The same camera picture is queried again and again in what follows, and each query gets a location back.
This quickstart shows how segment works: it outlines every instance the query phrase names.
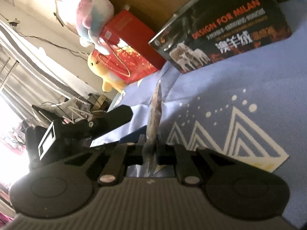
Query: red gift box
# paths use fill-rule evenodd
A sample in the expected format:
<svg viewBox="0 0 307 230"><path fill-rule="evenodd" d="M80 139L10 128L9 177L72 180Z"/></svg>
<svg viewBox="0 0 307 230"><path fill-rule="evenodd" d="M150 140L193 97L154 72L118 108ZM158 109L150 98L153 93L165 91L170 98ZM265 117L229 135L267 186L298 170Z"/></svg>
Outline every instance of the red gift box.
<svg viewBox="0 0 307 230"><path fill-rule="evenodd" d="M154 35L133 14L123 10L105 25L99 38L110 54L94 50L93 57L131 84L160 70L166 61L148 44Z"/></svg>

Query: black package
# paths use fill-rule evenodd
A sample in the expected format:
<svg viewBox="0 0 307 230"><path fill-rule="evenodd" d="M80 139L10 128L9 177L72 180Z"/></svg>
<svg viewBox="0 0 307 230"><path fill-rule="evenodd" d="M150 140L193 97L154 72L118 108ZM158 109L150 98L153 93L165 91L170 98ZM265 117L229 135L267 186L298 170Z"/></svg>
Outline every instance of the black package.
<svg viewBox="0 0 307 230"><path fill-rule="evenodd" d="M276 0L190 0L149 44L187 73L290 35Z"/></svg>

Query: blue fabric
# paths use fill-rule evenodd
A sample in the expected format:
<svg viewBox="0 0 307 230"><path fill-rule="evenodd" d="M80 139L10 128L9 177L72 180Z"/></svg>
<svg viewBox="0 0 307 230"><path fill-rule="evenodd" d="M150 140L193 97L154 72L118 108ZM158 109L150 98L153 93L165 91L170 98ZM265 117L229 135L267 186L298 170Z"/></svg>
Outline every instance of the blue fabric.
<svg viewBox="0 0 307 230"><path fill-rule="evenodd" d="M94 144L146 125L161 79L162 139L190 150L209 147L274 171L290 187L283 216L302 227L307 222L307 0L290 0L281 9L293 32L289 39L184 75L166 63L139 86L125 89L119 104L132 107L132 121Z"/></svg>

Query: silver screw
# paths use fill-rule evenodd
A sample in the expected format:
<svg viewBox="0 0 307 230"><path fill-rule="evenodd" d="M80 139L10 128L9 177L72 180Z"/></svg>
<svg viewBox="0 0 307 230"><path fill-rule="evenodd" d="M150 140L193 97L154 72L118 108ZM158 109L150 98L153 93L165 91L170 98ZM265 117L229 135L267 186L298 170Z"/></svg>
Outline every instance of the silver screw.
<svg viewBox="0 0 307 230"><path fill-rule="evenodd" d="M200 179L196 176L187 176L185 178L185 182L187 184L198 184L200 182Z"/></svg>
<svg viewBox="0 0 307 230"><path fill-rule="evenodd" d="M104 183L110 183L110 182L113 182L115 181L115 176L113 175L103 175L102 177L99 178L99 180L101 182L104 182Z"/></svg>

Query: qr code sticker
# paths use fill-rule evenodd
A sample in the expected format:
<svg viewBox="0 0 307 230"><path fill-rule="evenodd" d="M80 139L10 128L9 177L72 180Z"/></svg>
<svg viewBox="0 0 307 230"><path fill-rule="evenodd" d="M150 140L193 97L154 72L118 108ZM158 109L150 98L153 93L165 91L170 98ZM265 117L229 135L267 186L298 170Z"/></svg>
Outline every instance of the qr code sticker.
<svg viewBox="0 0 307 230"><path fill-rule="evenodd" d="M111 37L112 33L110 31L107 31L106 34L104 35L104 37L109 40Z"/></svg>

